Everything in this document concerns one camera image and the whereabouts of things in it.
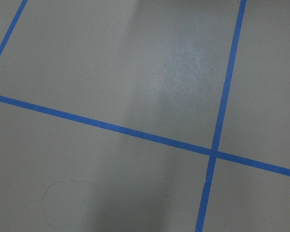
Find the blue tape strip crosswise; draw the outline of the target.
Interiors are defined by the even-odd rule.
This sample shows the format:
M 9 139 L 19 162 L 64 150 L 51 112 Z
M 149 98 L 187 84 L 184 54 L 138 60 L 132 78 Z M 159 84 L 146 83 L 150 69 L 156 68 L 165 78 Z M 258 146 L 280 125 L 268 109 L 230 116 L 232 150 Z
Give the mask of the blue tape strip crosswise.
M 110 124 L 107 122 L 103 122 L 103 121 L 91 119 L 88 117 L 83 117 L 83 116 L 67 113 L 64 111 L 59 111 L 56 109 L 52 109 L 52 108 L 36 105 L 33 103 L 8 98 L 8 97 L 1 96 L 1 95 L 0 95 L 0 102 L 5 103 L 5 104 L 9 104 L 9 105 L 13 105 L 16 107 L 32 110 L 35 112 L 39 112 L 39 113 L 43 113 L 43 114 L 47 114 L 47 115 L 51 115 L 51 116 L 56 116 L 59 118 L 70 120 L 70 121 L 98 127 L 101 129 L 118 132 L 121 134 L 125 134 L 125 135 L 129 135 L 132 137 L 144 139 L 147 141 L 151 141 L 151 142 L 155 142 L 155 143 L 159 143 L 159 144 L 163 144 L 163 145 L 168 145 L 171 147 L 180 148 L 183 150 L 187 150 L 187 151 L 191 151 L 191 152 L 195 152 L 195 153 L 199 153 L 199 154 L 203 154 L 203 155 L 207 155 L 207 156 L 213 156 L 215 158 L 219 158 L 222 160 L 231 161 L 234 163 L 238 163 L 238 164 L 246 165 L 249 167 L 254 167 L 254 168 L 261 169 L 261 170 L 270 171 L 273 173 L 277 173 L 277 174 L 281 174 L 281 175 L 285 175 L 285 176 L 290 177 L 290 169 L 285 168 L 285 167 L 280 167 L 280 166 L 276 166 L 273 164 L 269 164 L 269 163 L 265 163 L 265 162 L 261 162 L 261 161 L 257 161 L 257 160 L 253 160 L 253 159 L 248 159 L 248 158 L 244 158 L 244 157 L 240 157 L 240 156 L 236 156 L 236 155 L 232 155 L 232 154 L 224 153 L 224 152 L 220 152 L 220 151 L 212 151 L 209 148 L 201 147 L 198 145 L 193 145 L 193 144 L 181 142 L 178 140 L 174 140 L 174 139 L 170 139 L 170 138 L 166 138 L 166 137 L 161 137 L 158 135 L 129 129 L 129 128 L 118 126 L 115 124 Z

